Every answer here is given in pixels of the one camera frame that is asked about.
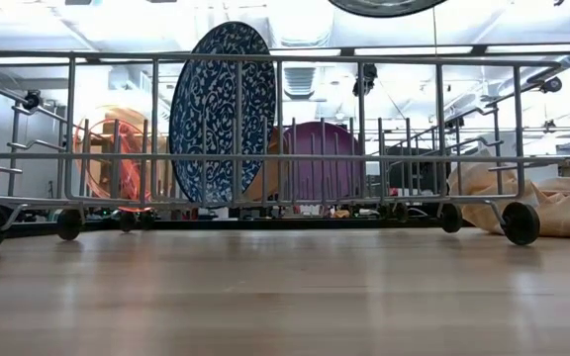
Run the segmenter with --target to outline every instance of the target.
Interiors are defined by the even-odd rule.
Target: metal wire rack
[[[455,232],[461,228],[462,216],[458,208],[463,204],[487,204],[490,205],[494,214],[499,219],[507,237],[516,244],[529,244],[532,243],[539,233],[539,221],[535,211],[532,207],[522,205],[520,203],[511,203],[502,214],[499,212],[495,202],[500,200],[519,199],[524,194],[524,170],[530,166],[548,165],[558,163],[570,159],[570,156],[536,156],[527,157],[523,154],[523,107],[522,107],[522,93],[526,90],[537,88],[544,83],[543,79],[550,77],[560,69],[560,64],[553,61],[528,61],[528,60],[500,60],[500,59],[477,59],[477,58],[415,58],[415,57],[383,57],[383,56],[287,56],[287,55],[220,55],[220,54],[187,54],[187,53],[108,53],[108,52],[46,52],[46,51],[0,51],[1,57],[32,57],[32,58],[61,58],[65,61],[64,65],[68,67],[68,95],[66,114],[64,117],[56,115],[41,106],[32,107],[33,103],[29,103],[26,98],[11,93],[5,89],[0,88],[0,95],[10,98],[15,101],[12,107],[12,120],[13,120],[13,133],[11,141],[8,143],[10,151],[0,152],[0,159],[10,159],[10,166],[0,166],[0,172],[10,175],[8,195],[0,196],[0,206],[9,207],[12,213],[9,216],[0,216],[0,243],[3,239],[1,231],[9,228],[15,221],[17,215],[28,209],[64,209],[63,213],[58,218],[59,235],[64,239],[73,239],[80,232],[81,227],[85,224],[84,210],[89,207],[130,207],[130,208],[152,208],[158,210],[175,210],[175,209],[189,209],[189,208],[212,208],[212,207],[231,207],[231,208],[247,208],[247,207],[291,207],[300,205],[320,205],[327,206],[341,206],[341,205],[377,205],[387,207],[390,211],[395,213],[399,212],[402,215],[406,203],[436,203],[438,204],[437,215],[443,223],[444,229],[450,232]],[[83,152],[74,152],[74,129],[78,126],[74,123],[74,101],[75,101],[75,82],[76,82],[76,69],[80,65],[80,60],[94,61],[96,63],[106,63],[113,65],[117,60],[121,63],[136,63],[136,64],[150,64],[152,66],[152,115],[150,124],[144,123],[142,141],[142,152],[140,153],[121,153],[119,146],[114,145],[114,152],[111,153],[90,153],[88,148],[88,140],[91,134],[88,132],[88,124],[83,128],[79,128],[84,132]],[[161,63],[166,62],[183,62],[186,60],[226,60],[226,61],[270,61],[275,63],[276,67],[276,82],[277,82],[277,110],[276,110],[276,126],[278,127],[278,154],[267,154],[267,147],[263,154],[252,155],[252,160],[259,160],[265,163],[268,160],[277,160],[279,168],[278,179],[278,192],[276,200],[268,200],[266,194],[266,179],[265,170],[263,170],[263,183],[262,183],[262,198],[260,202],[250,202],[242,197],[240,189],[240,165],[242,160],[247,160],[249,157],[243,155],[239,151],[239,144],[234,145],[235,151],[232,154],[169,154],[158,152],[157,138],[158,138],[158,83],[159,83],[159,66]],[[379,141],[379,155],[367,155],[364,149],[360,149],[360,154],[355,154],[355,147],[351,148],[350,155],[329,155],[325,154],[322,150],[320,154],[296,154],[283,152],[283,63],[284,62],[341,62],[341,63],[354,63],[357,65],[357,80],[358,80],[358,116],[357,123],[354,119],[350,120],[349,130],[352,135],[357,131],[359,144],[362,146],[365,142],[365,102],[364,102],[364,85],[362,83],[364,75],[363,68],[365,63],[394,63],[394,64],[420,64],[432,65],[435,68],[435,101],[436,101],[436,125],[432,128],[421,132],[412,133],[410,119],[407,119],[406,139],[398,143],[402,150],[400,155],[386,154],[387,146],[385,144],[385,134],[382,130],[382,121],[378,120],[378,141]],[[514,92],[506,97],[495,99],[488,103],[487,109],[475,108],[468,112],[456,115],[453,118],[446,119],[444,117],[444,101],[443,101],[443,67],[447,65],[467,65],[467,66],[498,66],[507,67],[512,71],[514,77]],[[522,67],[538,67],[543,68],[538,74],[529,78],[526,84],[521,81],[521,68]],[[241,84],[241,66],[239,65],[237,72],[237,89]],[[500,154],[499,139],[499,119],[498,119],[498,104],[506,99],[513,98],[515,102],[515,117],[516,117],[516,156],[504,157]],[[240,107],[240,95],[237,95],[237,107]],[[46,142],[41,140],[32,140],[30,142],[18,142],[18,123],[21,115],[30,116],[34,113],[43,113],[50,118],[56,120],[59,125],[59,137],[66,137],[65,147],[62,147],[59,142]],[[482,138],[474,138],[470,141],[461,141],[459,135],[459,118],[463,118],[473,113],[481,115],[492,115],[494,117],[494,132],[495,141],[488,142]],[[242,119],[242,111],[237,110],[237,120]],[[446,144],[446,125],[454,126],[455,144]],[[263,127],[264,136],[267,135],[267,124],[264,123]],[[426,154],[413,155],[412,148],[419,148],[420,138],[431,135],[432,147],[436,147]],[[240,142],[240,130],[235,130],[236,141]],[[151,152],[147,152],[147,140],[150,137]],[[296,135],[292,137],[294,143],[296,142]],[[321,147],[325,147],[326,138],[324,134],[320,135]],[[461,147],[474,141],[482,141],[486,145],[496,147],[497,154],[494,157],[477,157],[477,156],[464,156],[461,155]],[[35,153],[27,152],[33,145],[41,145],[51,148],[53,152]],[[23,171],[17,168],[17,162],[23,159],[40,159],[51,160],[57,162],[57,189],[56,197],[54,199],[37,199],[27,197],[16,197],[14,195],[14,178],[16,175],[23,174]],[[108,160],[112,162],[120,162],[122,159],[139,160],[142,163],[150,162],[151,171],[150,176],[146,177],[146,170],[141,170],[141,189],[140,198],[132,201],[125,199],[118,199],[116,192],[118,191],[119,179],[112,179],[112,197],[109,199],[101,199],[84,196],[83,190],[79,190],[79,194],[72,192],[72,173],[74,171],[74,160]],[[186,199],[170,197],[166,194],[160,194],[157,187],[157,170],[156,161],[168,160],[201,160],[206,161],[224,161],[230,160],[235,162],[235,171],[233,177],[233,198],[227,203],[209,202],[207,199],[202,202],[189,202]],[[361,177],[359,179],[350,179],[350,191],[355,193],[349,197],[333,197],[326,194],[323,190],[320,199],[313,200],[297,200],[296,194],[287,190],[284,186],[285,179],[283,179],[282,167],[286,162],[300,162],[300,161],[321,161],[323,164],[331,164],[337,161],[350,162],[351,165],[360,165]],[[365,169],[366,162],[378,162],[380,164],[380,184],[381,189],[372,190],[365,189]],[[461,194],[454,194],[448,192],[446,182],[446,168],[445,165],[451,162],[462,164],[464,162],[493,162],[498,167],[495,171],[499,175],[499,190],[497,195],[491,196],[464,196]],[[415,187],[413,179],[408,180],[406,187],[404,181],[404,174],[402,174],[402,189],[408,188],[409,194],[405,196],[391,196],[388,192],[388,174],[392,169],[400,167],[404,172],[405,169],[413,170],[413,165],[418,166],[423,163],[431,163],[436,167],[434,172],[434,194],[423,195],[422,189],[419,186],[421,179],[417,180],[417,194],[415,194]],[[518,191],[515,194],[503,194],[501,171],[504,169],[515,169],[518,179]],[[85,175],[81,174],[80,184],[83,187]],[[459,175],[459,185],[462,184],[463,177]],[[150,198],[145,196],[146,186],[145,182],[150,182]],[[205,176],[202,176],[202,183],[205,182]]]

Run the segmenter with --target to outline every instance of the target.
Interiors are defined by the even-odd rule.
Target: blue and white plate
[[[266,54],[267,44],[252,27],[240,22],[217,26],[205,35],[193,53]],[[189,60],[184,64],[175,87],[169,123],[169,150],[177,154],[202,153],[202,121],[206,120],[206,153],[233,152],[233,125],[237,122],[237,65],[235,61]],[[271,140],[276,107],[276,80],[271,61],[242,63],[241,153],[262,154]],[[267,122],[267,142],[263,141]],[[241,188],[250,185],[261,161],[242,162]],[[173,171],[181,190],[191,202],[201,202],[200,161],[173,161]],[[206,162],[206,201],[233,199],[233,162]]]

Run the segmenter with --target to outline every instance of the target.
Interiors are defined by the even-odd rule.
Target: wooden floor
[[[570,355],[570,240],[474,229],[7,240],[0,355]]]

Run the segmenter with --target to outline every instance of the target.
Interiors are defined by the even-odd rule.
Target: dishwasher rack
[[[12,223],[15,221],[17,215],[24,210],[29,209],[63,209],[59,214],[57,225],[59,230],[59,236],[65,240],[73,240],[81,231],[83,225],[85,224],[85,209],[90,207],[129,207],[129,208],[150,208],[158,210],[177,210],[177,209],[188,209],[188,208],[213,208],[226,206],[230,208],[243,208],[243,207],[268,207],[268,206],[279,206],[279,207],[292,207],[298,205],[320,205],[322,207],[327,206],[344,206],[348,205],[351,207],[357,205],[376,205],[385,208],[388,212],[392,212],[398,216],[404,216],[406,213],[406,203],[433,203],[438,204],[437,217],[440,219],[443,228],[448,232],[456,232],[461,229],[463,219],[459,205],[463,204],[487,204],[493,208],[494,214],[501,223],[505,235],[507,238],[518,245],[526,245],[535,241],[539,234],[539,220],[538,216],[533,207],[518,203],[516,199],[519,199],[524,194],[524,169],[526,167],[538,166],[538,165],[548,165],[557,163],[570,159],[570,156],[546,156],[546,157],[527,157],[523,154],[523,107],[522,107],[522,92],[530,90],[533,88],[538,88],[545,83],[544,79],[550,77],[553,73],[560,69],[560,64],[553,61],[527,61],[527,60],[494,60],[494,59],[478,59],[478,58],[415,58],[415,57],[388,57],[388,56],[298,56],[298,55],[230,55],[230,54],[186,54],[186,53],[110,53],[110,52],[47,52],[47,51],[0,51],[0,58],[7,57],[29,57],[29,58],[60,58],[63,61],[62,65],[68,67],[68,90],[67,90],[67,107],[65,117],[53,114],[52,112],[44,109],[39,102],[34,100],[34,98],[23,98],[14,93],[0,88],[0,94],[8,98],[13,99],[16,104],[13,106],[13,137],[9,142],[10,147],[9,152],[0,152],[0,159],[10,159],[11,164],[9,167],[0,166],[0,173],[9,174],[10,186],[8,191],[8,196],[0,196],[0,207],[7,207],[11,210],[9,216],[2,215],[0,209],[0,243],[3,240],[3,231],[8,229]],[[146,151],[147,144],[142,145],[142,153],[120,153],[120,149],[115,145],[115,150],[113,153],[89,153],[83,150],[82,153],[77,153],[73,151],[74,147],[74,128],[77,125],[74,123],[73,112],[74,112],[74,87],[76,80],[76,69],[79,64],[79,60],[87,60],[94,63],[94,65],[116,65],[116,64],[150,64],[152,66],[152,115],[150,120],[150,125],[145,123],[142,140],[147,143],[148,137],[150,135],[151,140],[151,152]],[[277,73],[277,111],[276,111],[276,121],[278,127],[278,142],[279,142],[279,153],[278,154],[267,154],[267,148],[265,145],[265,150],[263,154],[257,155],[242,155],[239,152],[239,147],[236,145],[235,152],[232,154],[169,154],[161,153],[157,151],[157,121],[158,121],[158,84],[159,84],[159,66],[161,63],[171,63],[171,62],[184,62],[186,60],[228,60],[228,61],[270,61],[275,63],[276,73]],[[283,63],[284,62],[339,62],[339,63],[354,63],[357,65],[357,81],[358,81],[358,142],[361,145],[361,154],[355,155],[326,155],[326,154],[285,154],[283,153]],[[408,154],[400,155],[388,155],[386,154],[386,144],[384,139],[384,131],[382,130],[381,119],[378,120],[378,140],[379,140],[379,155],[367,155],[364,149],[364,143],[366,142],[365,135],[365,103],[364,103],[364,65],[366,63],[393,63],[393,64],[419,64],[419,65],[431,65],[435,68],[435,85],[436,85],[436,125],[431,129],[412,135],[410,128],[410,120],[407,120],[407,139],[400,143],[401,147],[406,145],[408,149]],[[476,108],[471,112],[463,113],[462,115],[457,115],[455,118],[446,119],[444,117],[444,101],[443,101],[443,67],[447,65],[468,65],[468,66],[498,66],[507,67],[512,71],[514,77],[514,92],[506,97],[501,97],[495,99],[493,102],[487,105],[487,108],[491,108],[489,111],[483,111],[482,109]],[[538,72],[533,77],[529,78],[526,84],[522,84],[521,80],[521,68],[522,67],[538,67],[544,68]],[[237,86],[241,84],[241,73],[237,76]],[[513,157],[503,157],[500,156],[498,151],[499,142],[498,136],[496,142],[485,142],[488,144],[495,145],[497,147],[497,156],[494,157],[477,157],[477,156],[462,156],[460,155],[460,147],[468,144],[469,142],[459,141],[459,125],[458,120],[465,115],[469,115],[473,112],[479,112],[484,115],[493,114],[495,115],[495,132],[498,132],[498,103],[513,98],[515,101],[515,114],[516,114],[516,150],[517,154]],[[58,121],[62,133],[66,137],[65,147],[61,147],[60,144],[54,144],[53,142],[45,141],[32,141],[32,142],[17,142],[17,137],[15,133],[17,132],[17,124],[20,115],[32,115],[34,112],[41,112]],[[242,112],[237,112],[237,120],[241,119]],[[452,123],[456,126],[456,144],[453,146],[446,145],[445,135],[446,135],[446,125]],[[264,126],[264,134],[266,134],[266,124]],[[356,134],[354,130],[355,124],[353,119],[350,123],[350,131],[352,134]],[[85,125],[83,129],[85,132],[84,140],[89,139],[88,125]],[[432,133],[433,139],[437,149],[429,152],[426,155],[412,155],[411,154],[411,142],[418,139],[420,136]],[[240,132],[236,133],[237,139],[240,139]],[[325,137],[322,135],[320,137],[321,146],[325,145]],[[30,148],[32,145],[42,145],[44,147],[49,147],[53,149],[52,153],[31,153],[25,152],[26,149]],[[450,152],[456,149],[456,155],[451,155]],[[231,160],[238,163],[251,157],[252,160],[260,160],[263,163],[267,160],[277,160],[279,162],[279,179],[278,179],[278,198],[276,200],[267,200],[266,192],[266,181],[263,179],[262,186],[262,199],[260,202],[248,202],[245,201],[240,195],[239,189],[234,189],[235,193],[233,200],[229,203],[214,203],[204,200],[200,203],[192,203],[185,199],[178,199],[175,197],[169,197],[164,194],[159,194],[156,189],[157,182],[157,172],[156,172],[156,161],[162,160]],[[24,197],[14,197],[14,176],[23,174],[23,172],[16,167],[16,163],[21,159],[41,159],[41,160],[51,160],[53,162],[58,162],[58,179],[57,179],[57,194],[54,199],[38,199],[38,198],[24,198]],[[73,173],[73,163],[75,159],[89,160],[89,159],[105,159],[111,160],[112,162],[120,162],[121,159],[132,159],[140,160],[142,163],[151,162],[151,172],[148,177],[145,176],[145,169],[141,170],[141,193],[140,198],[136,201],[117,199],[116,195],[113,194],[111,199],[101,199],[94,197],[83,196],[82,190],[76,195],[72,192],[72,173]],[[337,161],[347,161],[350,164],[360,165],[361,177],[359,177],[359,187],[351,192],[355,191],[355,196],[350,196],[348,198],[337,199],[329,198],[326,196],[325,192],[319,200],[296,200],[295,194],[280,194],[285,192],[284,179],[282,174],[280,174],[281,167],[286,162],[300,162],[300,161],[321,161],[323,164],[331,164]],[[365,191],[365,165],[366,162],[378,162],[380,165],[380,175],[381,188],[379,194],[373,194],[369,190],[368,195]],[[406,165],[412,167],[413,164],[421,164],[425,162],[433,162],[437,167],[434,175],[434,179],[437,182],[437,189],[434,195],[425,196],[421,194],[414,195],[413,193],[413,179],[409,180],[409,191],[410,194],[407,196],[391,196],[387,191],[388,182],[387,174],[393,169],[393,167],[401,166],[405,169]],[[515,194],[503,194],[502,192],[502,182],[499,180],[499,194],[492,196],[463,196],[460,194],[453,195],[448,193],[447,182],[446,182],[446,164],[451,162],[457,162],[457,164],[462,164],[463,162],[492,162],[501,166],[504,163],[510,163],[503,167],[497,167],[500,169],[516,169],[518,175],[518,192]],[[146,191],[146,178],[150,181],[150,199],[145,196]],[[236,169],[233,176],[233,186],[237,186],[240,181],[240,171]],[[81,179],[85,179],[85,174],[81,174]],[[118,179],[112,181],[112,192],[116,192]],[[61,197],[61,191],[64,192],[64,197]],[[512,200],[513,202],[508,204],[505,210],[501,213],[498,210],[495,202],[500,200]]]

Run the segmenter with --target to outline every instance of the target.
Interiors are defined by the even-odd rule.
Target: fabric
[[[490,156],[487,150],[478,153]],[[488,169],[495,163],[462,163],[462,195],[496,195],[498,194],[497,173]],[[455,168],[448,176],[450,194],[458,194],[458,175]],[[503,194],[518,192],[516,171],[502,172]],[[521,203],[535,207],[540,217],[540,236],[570,237],[570,178],[555,177],[539,183],[525,180],[524,196]],[[511,201],[499,201],[497,206],[502,213]],[[484,230],[503,234],[503,230],[488,205],[463,205],[463,218]]]

